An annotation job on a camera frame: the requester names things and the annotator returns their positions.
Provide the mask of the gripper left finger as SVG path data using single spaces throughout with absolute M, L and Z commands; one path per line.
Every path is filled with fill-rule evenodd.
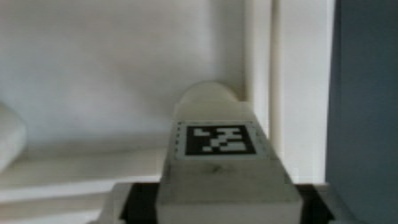
M 95 224 L 159 224 L 155 201 L 159 182 L 118 183 Z

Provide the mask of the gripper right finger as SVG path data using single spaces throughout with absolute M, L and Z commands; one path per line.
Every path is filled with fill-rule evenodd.
M 301 224 L 347 224 L 354 214 L 329 184 L 297 184 L 304 199 Z

